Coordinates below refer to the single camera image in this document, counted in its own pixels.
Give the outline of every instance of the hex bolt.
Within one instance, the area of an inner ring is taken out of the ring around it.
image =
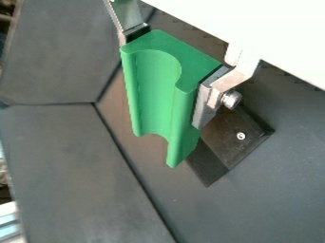
[[[245,140],[246,139],[246,134],[242,132],[238,132],[238,139]]]
[[[229,109],[234,110],[235,107],[238,106],[241,98],[242,98],[241,94],[237,91],[230,90],[222,95],[221,101]]]

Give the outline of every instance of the machine part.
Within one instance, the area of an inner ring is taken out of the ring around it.
[[[193,114],[193,121],[191,125],[197,129],[202,129],[202,127],[207,124],[207,122],[213,119],[215,116],[217,109],[211,109],[207,106],[209,97],[211,94],[211,83],[222,76],[225,73],[227,73],[229,67],[221,66],[219,69],[209,75],[209,78],[199,84],[198,88],[198,96],[197,96],[197,104]]]
[[[209,187],[269,138],[274,130],[242,106],[222,106],[202,130],[201,140],[186,161]]]
[[[221,102],[229,109],[234,110],[235,107],[238,106],[241,98],[242,98],[241,94],[237,91],[230,90],[222,95]]]
[[[194,150],[201,135],[191,125],[198,83],[222,65],[161,30],[124,45],[120,57],[134,133],[165,137],[166,163],[174,168]]]
[[[239,53],[237,67],[211,83],[213,91],[207,102],[207,106],[211,109],[219,107],[222,94],[251,78],[260,61],[261,59],[251,53],[245,51]]]
[[[111,1],[104,0],[118,32],[119,46],[135,40],[142,34],[150,31],[148,25],[143,22],[139,11],[138,0]]]
[[[209,123],[222,104],[229,109],[237,107],[241,94],[233,88],[253,76],[260,63],[260,59],[254,55],[247,54],[233,45],[229,45],[225,60],[237,67],[233,69],[226,66],[221,67],[199,85],[191,121],[197,129],[202,129]]]

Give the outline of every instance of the black surface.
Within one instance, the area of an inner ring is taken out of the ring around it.
[[[0,110],[27,242],[171,243],[91,104]]]
[[[144,19],[153,8],[143,7]],[[94,103],[119,64],[103,0],[17,1],[3,55],[0,101]]]

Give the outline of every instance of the curved green holder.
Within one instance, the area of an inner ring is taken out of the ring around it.
[[[134,133],[165,137],[166,163],[174,168],[201,135],[191,126],[195,89],[221,63],[161,30],[123,46],[120,57]]]

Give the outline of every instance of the metal bracket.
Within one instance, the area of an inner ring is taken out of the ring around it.
[[[118,32],[119,46],[135,40],[142,34],[150,31],[148,25],[143,22],[138,0],[104,0],[110,16]]]
[[[191,124],[197,129],[207,124],[223,104],[234,109],[241,101],[241,94],[233,88],[254,74],[260,58],[229,45],[225,61],[235,68],[221,67],[199,84],[198,98]]]

